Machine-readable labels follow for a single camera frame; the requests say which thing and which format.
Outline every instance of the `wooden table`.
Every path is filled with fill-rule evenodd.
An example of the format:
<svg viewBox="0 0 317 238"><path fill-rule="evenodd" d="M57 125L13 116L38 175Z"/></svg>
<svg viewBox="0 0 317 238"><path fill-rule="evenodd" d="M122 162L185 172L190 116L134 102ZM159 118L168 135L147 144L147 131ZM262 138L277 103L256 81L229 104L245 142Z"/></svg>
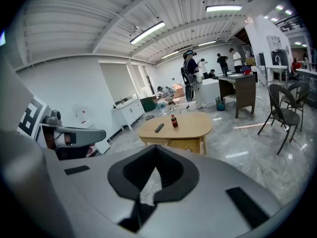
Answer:
<svg viewBox="0 0 317 238"><path fill-rule="evenodd" d="M223 98L234 94L233 83L236 94L236 118L239 116L239 109L252 106L251 113L254 113L256 105L256 77L253 74L231 74L228 77L219 76L220 96Z"/></svg>
<svg viewBox="0 0 317 238"><path fill-rule="evenodd" d="M212 130L212 122L206 113L192 112L190 114L175 115L178 127L174 128L171 117L157 117L142 124L137 131L140 139L148 143L165 144L171 147L202 154L201 144L204 144L204 153L207 153L206 137ZM155 133L155 129L164 123L164 127Z"/></svg>

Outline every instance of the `backpack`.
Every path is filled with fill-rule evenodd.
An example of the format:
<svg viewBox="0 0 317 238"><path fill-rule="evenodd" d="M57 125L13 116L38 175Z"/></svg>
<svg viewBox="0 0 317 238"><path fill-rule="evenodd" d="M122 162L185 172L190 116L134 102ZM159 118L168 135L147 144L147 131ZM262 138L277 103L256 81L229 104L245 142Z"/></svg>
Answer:
<svg viewBox="0 0 317 238"><path fill-rule="evenodd" d="M194 98L194 90L191 85L195 81L194 77L192 74L188 72L187 69L187 64L188 64L189 59L185 59L184 61L184 66L181 67L180 72L182 74L184 84L185 84L185 96L187 101L191 101Z"/></svg>
<svg viewBox="0 0 317 238"><path fill-rule="evenodd" d="M185 85L189 85L195 81L193 75L190 74L188 72L188 69L187 69L187 65L188 65L189 60L190 60L190 58L185 59L183 67L181 67L181 69L180 69L180 72L181 72L182 77L184 79Z"/></svg>

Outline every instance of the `table leg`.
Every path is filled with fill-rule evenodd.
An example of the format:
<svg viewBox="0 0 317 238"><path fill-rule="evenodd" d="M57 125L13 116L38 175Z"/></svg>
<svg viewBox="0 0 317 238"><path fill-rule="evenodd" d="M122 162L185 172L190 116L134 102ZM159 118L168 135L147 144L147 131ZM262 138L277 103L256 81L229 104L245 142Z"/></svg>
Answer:
<svg viewBox="0 0 317 238"><path fill-rule="evenodd" d="M203 136L203 143L204 143L204 155L207 155L207 144L206 144L206 136Z"/></svg>
<svg viewBox="0 0 317 238"><path fill-rule="evenodd" d="M202 143L204 143L203 137L199 138L199 148L200 148L200 155L203 154L203 147L202 147Z"/></svg>

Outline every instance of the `person in black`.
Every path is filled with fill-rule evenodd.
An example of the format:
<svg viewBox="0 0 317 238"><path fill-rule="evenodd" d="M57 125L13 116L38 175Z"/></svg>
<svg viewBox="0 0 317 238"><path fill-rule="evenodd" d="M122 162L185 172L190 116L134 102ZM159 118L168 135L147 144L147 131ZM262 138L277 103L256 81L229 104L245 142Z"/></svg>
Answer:
<svg viewBox="0 0 317 238"><path fill-rule="evenodd" d="M212 70L210 71L210 73L208 74L208 78L218 79L218 78L216 77L216 75L214 74L214 69L212 69Z"/></svg>
<svg viewBox="0 0 317 238"><path fill-rule="evenodd" d="M228 65L227 65L228 57L222 56L220 53L217 54L217 57L218 57L217 63L220 64L222 74L225 74L225 71L228 71Z"/></svg>
<svg viewBox="0 0 317 238"><path fill-rule="evenodd" d="M193 59L193 56L196 55L192 50L188 50L183 54L184 58L184 66L187 67L187 70L190 74L193 75L194 77L194 82L191 83L194 91L195 91L195 96L196 96L196 108L197 109L202 109L205 108L206 105L203 102L203 96L202 96L202 77L199 74L199 66Z"/></svg>

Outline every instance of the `black bag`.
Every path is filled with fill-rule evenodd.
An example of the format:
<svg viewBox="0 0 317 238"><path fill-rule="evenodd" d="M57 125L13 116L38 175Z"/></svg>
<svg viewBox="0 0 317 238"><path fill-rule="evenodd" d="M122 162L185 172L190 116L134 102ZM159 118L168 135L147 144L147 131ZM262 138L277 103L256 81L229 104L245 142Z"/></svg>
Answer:
<svg viewBox="0 0 317 238"><path fill-rule="evenodd" d="M191 84L195 81L194 76L188 72L188 69L187 69L188 61L189 61L189 58L185 59L184 66L181 67L180 69L185 85Z"/></svg>

